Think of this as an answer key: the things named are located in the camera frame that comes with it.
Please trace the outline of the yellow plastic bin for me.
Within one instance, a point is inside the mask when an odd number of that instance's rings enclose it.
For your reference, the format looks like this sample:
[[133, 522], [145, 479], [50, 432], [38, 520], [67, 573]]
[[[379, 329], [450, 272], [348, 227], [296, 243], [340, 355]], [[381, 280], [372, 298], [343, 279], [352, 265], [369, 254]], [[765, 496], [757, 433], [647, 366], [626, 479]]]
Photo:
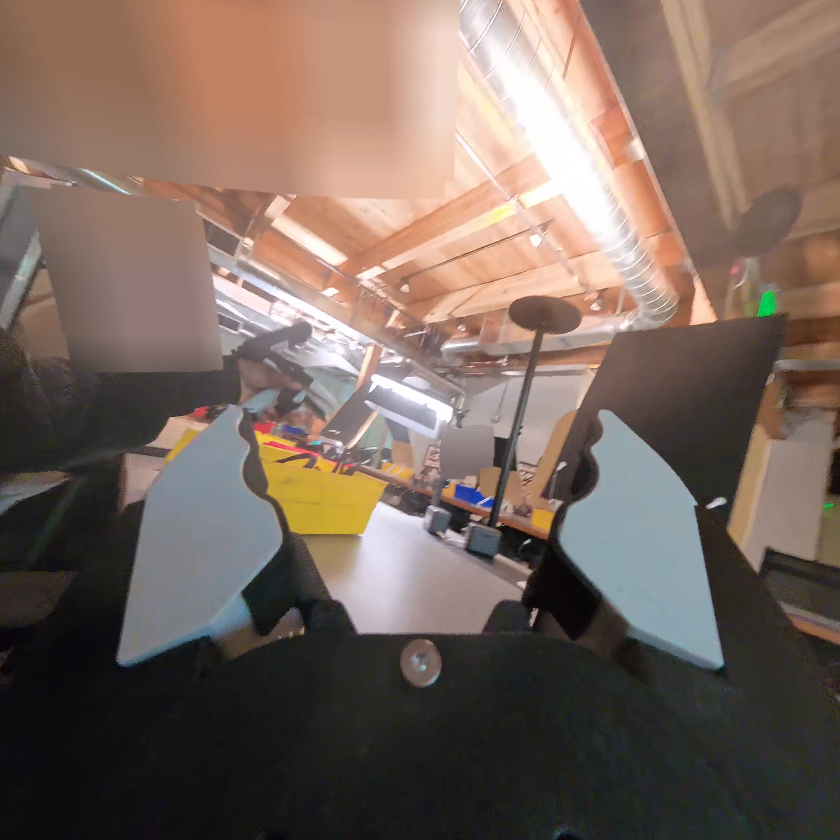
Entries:
[[280, 530], [301, 535], [358, 536], [382, 497], [385, 483], [359, 470], [257, 434], [239, 410], [215, 423], [187, 428], [175, 441], [148, 492], [150, 514], [165, 533], [244, 537], [254, 545]]

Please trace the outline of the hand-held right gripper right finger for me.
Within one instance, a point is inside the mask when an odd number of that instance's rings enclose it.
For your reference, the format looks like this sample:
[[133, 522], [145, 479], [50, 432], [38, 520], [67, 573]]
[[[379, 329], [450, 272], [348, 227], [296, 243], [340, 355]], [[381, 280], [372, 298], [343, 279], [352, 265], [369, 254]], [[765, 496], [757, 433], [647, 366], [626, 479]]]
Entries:
[[622, 419], [601, 410], [581, 450], [578, 497], [556, 512], [524, 601], [609, 658], [643, 645], [706, 671], [725, 666], [697, 502]]

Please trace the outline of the long wooden workbench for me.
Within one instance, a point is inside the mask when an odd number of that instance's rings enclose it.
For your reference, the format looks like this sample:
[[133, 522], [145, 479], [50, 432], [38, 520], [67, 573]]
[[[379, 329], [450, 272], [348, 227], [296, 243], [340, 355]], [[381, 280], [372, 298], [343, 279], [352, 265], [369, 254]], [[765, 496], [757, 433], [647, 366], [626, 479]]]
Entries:
[[[412, 480], [403, 479], [398, 476], [392, 476], [391, 474], [388, 474], [382, 470], [366, 465], [359, 467], [358, 470], [366, 474], [367, 476], [376, 478], [378, 480], [383, 480], [389, 485], [403, 488], [405, 490], [424, 496], [429, 500], [432, 500], [432, 498], [434, 497], [434, 491], [419, 486], [416, 482], [413, 482]], [[447, 495], [446, 493], [444, 493], [442, 496], [442, 502], [445, 505], [449, 505], [451, 507], [465, 511], [470, 516], [478, 517], [482, 521], [489, 520], [490, 510], [486, 507], [472, 505], [465, 500], [459, 499], [453, 495]], [[548, 528], [542, 528], [538, 525], [535, 525], [529, 518], [525, 518], [517, 514], [500, 515], [498, 519], [498, 526], [515, 529], [522, 533], [528, 534], [530, 537], [533, 537], [535, 539], [541, 539], [543, 541], [547, 540], [550, 535], [550, 530]]]

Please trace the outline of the black light flag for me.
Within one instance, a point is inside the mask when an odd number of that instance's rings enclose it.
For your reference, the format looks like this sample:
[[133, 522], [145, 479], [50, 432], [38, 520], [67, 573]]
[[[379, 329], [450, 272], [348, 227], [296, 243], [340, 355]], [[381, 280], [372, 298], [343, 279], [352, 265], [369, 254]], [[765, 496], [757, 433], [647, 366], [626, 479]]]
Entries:
[[339, 442], [345, 447], [353, 444], [371, 424], [378, 407], [370, 402], [372, 380], [357, 388], [341, 408], [325, 423], [321, 436], [329, 441]]

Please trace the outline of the silver rectangular duct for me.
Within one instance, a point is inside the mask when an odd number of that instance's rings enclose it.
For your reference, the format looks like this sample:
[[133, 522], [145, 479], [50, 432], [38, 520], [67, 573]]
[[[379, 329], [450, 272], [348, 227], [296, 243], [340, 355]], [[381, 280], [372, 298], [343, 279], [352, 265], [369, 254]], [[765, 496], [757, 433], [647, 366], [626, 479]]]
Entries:
[[[547, 334], [541, 343], [541, 353], [569, 352], [609, 343], [609, 337], [604, 338], [600, 333], [570, 333], [569, 335]], [[501, 358], [509, 355], [530, 354], [533, 335], [526, 333], [520, 338], [505, 340], [485, 340], [480, 336], [463, 339], [448, 339], [440, 347], [440, 354], [447, 364], [456, 364], [457, 360], [468, 355], [485, 355], [490, 358]]]

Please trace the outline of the studio light panel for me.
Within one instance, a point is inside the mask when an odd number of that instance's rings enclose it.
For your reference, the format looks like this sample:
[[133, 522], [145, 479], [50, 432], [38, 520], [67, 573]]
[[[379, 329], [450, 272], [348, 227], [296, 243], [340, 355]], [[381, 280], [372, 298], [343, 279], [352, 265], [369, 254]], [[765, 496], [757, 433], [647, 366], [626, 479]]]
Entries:
[[373, 374], [369, 383], [365, 404], [407, 429], [437, 439], [453, 419], [450, 405], [424, 392], [378, 374]]

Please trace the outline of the black ceiling baffle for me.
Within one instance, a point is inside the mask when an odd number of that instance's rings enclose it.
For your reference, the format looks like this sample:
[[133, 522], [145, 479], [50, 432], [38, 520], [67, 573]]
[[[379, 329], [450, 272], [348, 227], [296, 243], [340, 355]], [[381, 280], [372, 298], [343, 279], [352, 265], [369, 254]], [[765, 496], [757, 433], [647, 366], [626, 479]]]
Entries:
[[588, 1], [584, 13], [698, 269], [727, 254], [728, 225], [663, 2]]

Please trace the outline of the silver round air duct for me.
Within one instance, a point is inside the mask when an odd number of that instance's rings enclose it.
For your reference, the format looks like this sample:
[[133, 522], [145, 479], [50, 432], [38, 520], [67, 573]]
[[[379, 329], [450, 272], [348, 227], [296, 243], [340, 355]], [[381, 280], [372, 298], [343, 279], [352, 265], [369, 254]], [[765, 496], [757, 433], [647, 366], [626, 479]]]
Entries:
[[529, 14], [504, 1], [459, 2], [458, 35], [501, 110], [635, 302], [622, 330], [666, 325], [676, 315], [677, 293], [624, 209], [605, 153], [563, 89]]

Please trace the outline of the person's left hand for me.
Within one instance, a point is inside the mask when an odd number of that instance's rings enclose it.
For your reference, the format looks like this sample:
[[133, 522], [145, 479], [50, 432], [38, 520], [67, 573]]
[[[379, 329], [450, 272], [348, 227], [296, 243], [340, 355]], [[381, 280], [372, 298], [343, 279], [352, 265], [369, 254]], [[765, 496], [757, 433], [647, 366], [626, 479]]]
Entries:
[[270, 364], [244, 359], [237, 360], [236, 364], [240, 381], [239, 405], [264, 391], [280, 392], [287, 389], [297, 392], [301, 389], [297, 380]]

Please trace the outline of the black ceiling dome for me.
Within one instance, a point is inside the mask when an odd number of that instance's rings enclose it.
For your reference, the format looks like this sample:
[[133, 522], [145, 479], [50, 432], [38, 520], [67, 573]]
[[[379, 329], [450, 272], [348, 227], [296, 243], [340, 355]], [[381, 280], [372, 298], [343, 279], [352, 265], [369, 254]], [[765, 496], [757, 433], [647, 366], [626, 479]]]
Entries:
[[799, 190], [780, 185], [758, 196], [743, 213], [730, 239], [735, 258], [762, 257], [785, 240], [802, 211]]

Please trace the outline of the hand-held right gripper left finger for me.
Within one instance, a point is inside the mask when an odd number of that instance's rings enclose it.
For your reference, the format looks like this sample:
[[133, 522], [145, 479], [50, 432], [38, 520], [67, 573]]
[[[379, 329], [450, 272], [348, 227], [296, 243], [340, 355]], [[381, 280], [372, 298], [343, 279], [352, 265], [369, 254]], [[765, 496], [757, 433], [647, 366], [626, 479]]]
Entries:
[[245, 588], [284, 541], [280, 514], [262, 486], [253, 426], [227, 408], [162, 470], [143, 506], [117, 663], [138, 665], [209, 638], [227, 658], [300, 635], [295, 606], [257, 628]]

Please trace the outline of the black pole disc stand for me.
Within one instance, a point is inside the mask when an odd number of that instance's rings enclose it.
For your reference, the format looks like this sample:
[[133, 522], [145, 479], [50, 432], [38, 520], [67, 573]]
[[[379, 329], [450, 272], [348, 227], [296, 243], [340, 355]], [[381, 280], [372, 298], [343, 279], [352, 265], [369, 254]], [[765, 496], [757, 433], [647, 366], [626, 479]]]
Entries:
[[559, 298], [530, 296], [514, 301], [509, 307], [509, 317], [513, 323], [533, 333], [532, 347], [528, 365], [522, 378], [521, 391], [512, 419], [505, 454], [501, 462], [493, 505], [486, 524], [472, 522], [465, 529], [465, 550], [488, 562], [496, 558], [501, 542], [501, 532], [497, 525], [501, 515], [505, 491], [511, 473], [522, 422], [527, 410], [532, 381], [538, 366], [543, 338], [549, 335], [564, 335], [581, 325], [580, 311]]

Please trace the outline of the black rectangular panel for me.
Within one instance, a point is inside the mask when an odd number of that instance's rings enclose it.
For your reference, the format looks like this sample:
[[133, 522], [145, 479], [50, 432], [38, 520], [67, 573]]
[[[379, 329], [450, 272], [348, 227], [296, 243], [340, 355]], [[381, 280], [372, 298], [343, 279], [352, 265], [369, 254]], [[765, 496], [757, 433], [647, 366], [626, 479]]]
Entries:
[[786, 316], [775, 315], [618, 335], [563, 444], [556, 496], [582, 489], [575, 476], [580, 456], [606, 410], [675, 471], [698, 503], [725, 498], [712, 513], [728, 524], [786, 327]]

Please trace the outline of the person's left forearm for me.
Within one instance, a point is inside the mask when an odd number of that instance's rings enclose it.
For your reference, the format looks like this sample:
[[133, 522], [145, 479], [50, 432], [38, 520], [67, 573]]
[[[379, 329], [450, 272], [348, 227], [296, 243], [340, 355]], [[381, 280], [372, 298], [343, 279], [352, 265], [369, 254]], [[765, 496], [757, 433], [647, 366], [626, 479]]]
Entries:
[[76, 371], [36, 359], [1, 332], [1, 473], [65, 471], [141, 448], [171, 417], [202, 406], [236, 404], [241, 383], [233, 356], [219, 371]]

